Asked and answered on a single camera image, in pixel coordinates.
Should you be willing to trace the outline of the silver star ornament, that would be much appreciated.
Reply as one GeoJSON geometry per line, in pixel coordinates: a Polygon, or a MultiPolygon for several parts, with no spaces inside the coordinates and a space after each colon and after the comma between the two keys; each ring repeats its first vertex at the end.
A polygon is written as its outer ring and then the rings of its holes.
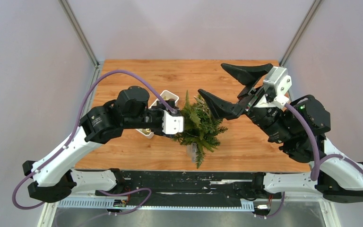
{"type": "Polygon", "coordinates": [[[194,96],[197,108],[209,110],[209,106],[201,95],[194,96]]]}

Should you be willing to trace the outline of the small green christmas tree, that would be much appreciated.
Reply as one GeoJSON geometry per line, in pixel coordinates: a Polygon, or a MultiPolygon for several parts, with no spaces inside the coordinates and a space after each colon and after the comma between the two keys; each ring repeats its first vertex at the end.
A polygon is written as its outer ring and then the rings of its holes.
{"type": "Polygon", "coordinates": [[[184,131],[174,135],[172,141],[186,147],[195,144],[197,150],[194,152],[194,163],[196,168],[200,168],[206,152],[218,149],[221,144],[218,135],[225,133],[228,128],[222,125],[222,120],[215,119],[210,110],[197,108],[196,102],[190,102],[188,92],[181,114],[184,117],[184,131]]]}

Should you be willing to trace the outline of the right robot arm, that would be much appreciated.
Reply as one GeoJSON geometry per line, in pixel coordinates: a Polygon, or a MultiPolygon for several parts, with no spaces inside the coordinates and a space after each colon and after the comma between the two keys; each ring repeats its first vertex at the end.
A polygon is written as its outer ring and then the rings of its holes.
{"type": "Polygon", "coordinates": [[[223,70],[243,85],[238,102],[225,101],[203,89],[199,94],[218,119],[233,120],[246,115],[270,143],[292,160],[308,164],[306,173],[258,172],[244,184],[250,199],[285,192],[320,194],[337,203],[363,202],[363,162],[355,162],[326,137],[331,129],[330,113],[312,95],[290,101],[292,85],[288,70],[270,63],[260,66],[221,64],[223,70]]]}

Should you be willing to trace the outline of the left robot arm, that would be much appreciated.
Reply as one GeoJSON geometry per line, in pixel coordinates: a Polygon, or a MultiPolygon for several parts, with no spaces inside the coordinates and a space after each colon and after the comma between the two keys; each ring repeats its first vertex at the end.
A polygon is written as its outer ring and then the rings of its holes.
{"type": "Polygon", "coordinates": [[[117,99],[92,108],[81,118],[70,143],[62,145],[63,151],[32,177],[34,181],[27,187],[29,196],[53,203],[72,193],[92,190],[122,195],[126,184],[119,169],[79,171],[73,166],[94,149],[120,137],[124,129],[150,129],[167,137],[182,130],[181,116],[173,116],[160,104],[149,109],[148,100],[144,88],[131,86],[117,99]]]}

